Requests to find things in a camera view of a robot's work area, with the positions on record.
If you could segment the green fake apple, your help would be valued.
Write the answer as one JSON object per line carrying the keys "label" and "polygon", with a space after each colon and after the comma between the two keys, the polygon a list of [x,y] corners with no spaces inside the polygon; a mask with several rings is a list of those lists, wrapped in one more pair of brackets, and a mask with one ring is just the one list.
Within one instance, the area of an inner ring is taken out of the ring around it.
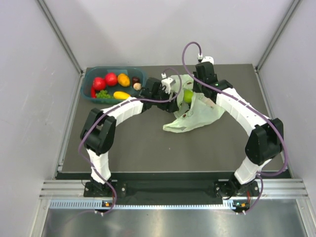
{"label": "green fake apple", "polygon": [[184,95],[183,95],[183,101],[187,104],[190,104],[192,102],[192,97],[194,93],[191,90],[184,90]]}

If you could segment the light green plastic bag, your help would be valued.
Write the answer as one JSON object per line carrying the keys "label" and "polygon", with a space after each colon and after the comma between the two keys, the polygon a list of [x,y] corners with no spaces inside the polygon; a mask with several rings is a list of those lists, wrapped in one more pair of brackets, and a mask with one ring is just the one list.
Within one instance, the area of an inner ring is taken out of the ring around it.
{"label": "light green plastic bag", "polygon": [[[173,133],[188,132],[210,125],[219,120],[224,114],[225,110],[206,98],[203,93],[193,92],[194,80],[189,75],[172,75],[171,78],[175,80],[172,90],[179,92],[177,96],[179,111],[174,112],[175,121],[163,126],[164,131]],[[194,93],[190,104],[183,101],[185,89]]]}

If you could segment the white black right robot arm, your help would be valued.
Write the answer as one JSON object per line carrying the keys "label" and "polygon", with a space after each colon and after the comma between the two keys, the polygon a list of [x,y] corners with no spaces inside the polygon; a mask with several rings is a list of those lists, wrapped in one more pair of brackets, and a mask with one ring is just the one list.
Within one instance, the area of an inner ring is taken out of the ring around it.
{"label": "white black right robot arm", "polygon": [[284,151],[283,123],[270,119],[247,103],[226,80],[218,80],[211,59],[199,60],[194,71],[194,92],[229,113],[245,130],[246,157],[228,181],[227,196],[243,195],[262,168]]}

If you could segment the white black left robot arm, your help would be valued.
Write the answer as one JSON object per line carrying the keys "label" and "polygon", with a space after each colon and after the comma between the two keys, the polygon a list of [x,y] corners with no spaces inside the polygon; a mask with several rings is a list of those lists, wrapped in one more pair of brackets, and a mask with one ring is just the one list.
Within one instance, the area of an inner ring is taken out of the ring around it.
{"label": "white black left robot arm", "polygon": [[141,114],[152,106],[173,113],[179,110],[177,97],[182,89],[173,78],[149,78],[141,90],[123,102],[106,109],[92,109],[80,134],[79,151],[85,147],[91,165],[91,185],[102,196],[108,195],[112,184],[109,169],[109,150],[114,143],[116,127],[125,120]]}

